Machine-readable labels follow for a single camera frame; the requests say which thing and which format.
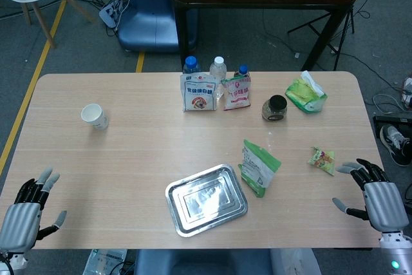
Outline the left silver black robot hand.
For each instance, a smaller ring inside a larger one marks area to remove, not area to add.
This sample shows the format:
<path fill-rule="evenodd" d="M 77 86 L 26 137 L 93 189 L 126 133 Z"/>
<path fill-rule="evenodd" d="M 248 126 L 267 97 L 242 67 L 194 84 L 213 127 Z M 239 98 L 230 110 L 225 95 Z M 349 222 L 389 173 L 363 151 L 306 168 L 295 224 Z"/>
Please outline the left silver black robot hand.
<path fill-rule="evenodd" d="M 37 241 L 62 227 L 67 216 L 66 211 L 61 211 L 53 224 L 41 228 L 42 212 L 59 177 L 60 174 L 54 174 L 49 167 L 38 178 L 31 178 L 21 186 L 14 203 L 6 211 L 1 227 L 2 253 L 26 253 Z"/>

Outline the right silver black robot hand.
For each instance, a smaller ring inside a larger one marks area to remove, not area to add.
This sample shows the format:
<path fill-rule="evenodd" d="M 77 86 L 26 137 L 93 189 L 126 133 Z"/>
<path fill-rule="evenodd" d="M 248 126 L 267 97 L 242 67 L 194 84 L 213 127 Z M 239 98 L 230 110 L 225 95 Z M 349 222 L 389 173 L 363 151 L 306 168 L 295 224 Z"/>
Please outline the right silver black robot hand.
<path fill-rule="evenodd" d="M 379 232 L 401 231 L 409 225 L 409 218 L 398 187 L 390 182 L 386 173 L 378 165 L 358 158 L 355 162 L 345 162 L 335 168 L 349 174 L 362 191 L 364 209 L 348 207 L 338 198 L 332 202 L 343 213 L 369 221 Z"/>

